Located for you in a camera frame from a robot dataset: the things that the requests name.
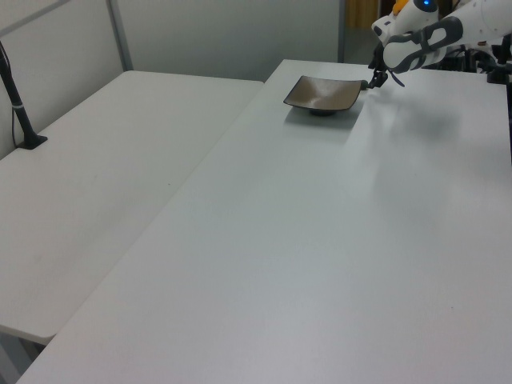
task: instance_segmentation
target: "table surface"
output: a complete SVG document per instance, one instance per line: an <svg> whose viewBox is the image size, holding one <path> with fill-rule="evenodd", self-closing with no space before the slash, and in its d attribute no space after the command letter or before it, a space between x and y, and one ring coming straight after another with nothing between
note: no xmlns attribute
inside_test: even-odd
<svg viewBox="0 0 512 384"><path fill-rule="evenodd" d="M505 88L420 70L316 118L301 75L371 73L281 64L20 384L512 382Z"/></svg>
<svg viewBox="0 0 512 384"><path fill-rule="evenodd" d="M127 72L0 162L0 331L47 343L262 88Z"/></svg>

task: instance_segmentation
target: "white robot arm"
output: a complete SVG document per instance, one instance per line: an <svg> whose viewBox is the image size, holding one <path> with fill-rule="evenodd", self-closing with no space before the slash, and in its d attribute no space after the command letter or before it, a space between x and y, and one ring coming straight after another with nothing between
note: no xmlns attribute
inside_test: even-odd
<svg viewBox="0 0 512 384"><path fill-rule="evenodd" d="M512 0L473 0L440 21L434 0L409 0L397 16L385 16L372 28L382 43L372 65L399 74L441 61L448 46L512 33Z"/></svg>

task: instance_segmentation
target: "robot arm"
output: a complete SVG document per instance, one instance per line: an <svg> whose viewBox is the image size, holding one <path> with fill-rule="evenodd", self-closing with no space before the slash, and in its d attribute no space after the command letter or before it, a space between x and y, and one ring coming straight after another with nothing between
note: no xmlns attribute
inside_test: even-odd
<svg viewBox="0 0 512 384"><path fill-rule="evenodd" d="M402 73L441 61L448 46L510 34L512 1L473 0L438 21L434 0L409 0L398 15L385 16L372 28L382 43L380 65Z"/></svg>

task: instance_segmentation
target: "black cable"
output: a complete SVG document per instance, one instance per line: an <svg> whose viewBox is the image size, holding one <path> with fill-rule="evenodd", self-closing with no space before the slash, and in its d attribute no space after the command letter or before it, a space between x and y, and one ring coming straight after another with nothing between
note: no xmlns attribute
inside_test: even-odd
<svg viewBox="0 0 512 384"><path fill-rule="evenodd" d="M2 54L2 56L5 58L6 60L6 63L7 63L7 68L9 68L9 72L10 72L10 61L9 61L9 56L7 56L7 53L6 53L6 49L3 47L3 44L2 42L0 42L0 53ZM12 116L11 116L11 129L10 129L10 132L12 134L12 137L13 137L13 145L14 145L14 148L18 148L18 144L16 144L16 138L14 137L14 107L11 108L12 109Z"/></svg>
<svg viewBox="0 0 512 384"><path fill-rule="evenodd" d="M11 130L10 132L12 133L13 135L13 144L14 144L14 148L18 148L18 144L16 144L16 138L14 137L14 108L12 108L12 126L11 126Z"/></svg>
<svg viewBox="0 0 512 384"><path fill-rule="evenodd" d="M7 56L7 52L6 52L5 48L3 47L2 42L0 42L0 51L2 52L2 56L6 59L7 67L9 68L9 71L10 71L9 56Z"/></svg>

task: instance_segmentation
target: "floor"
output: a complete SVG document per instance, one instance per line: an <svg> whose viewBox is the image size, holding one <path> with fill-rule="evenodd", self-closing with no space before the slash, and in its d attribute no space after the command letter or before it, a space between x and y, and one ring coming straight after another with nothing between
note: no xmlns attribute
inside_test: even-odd
<svg viewBox="0 0 512 384"><path fill-rule="evenodd" d="M35 344L0 333L0 384L15 384L37 356Z"/></svg>

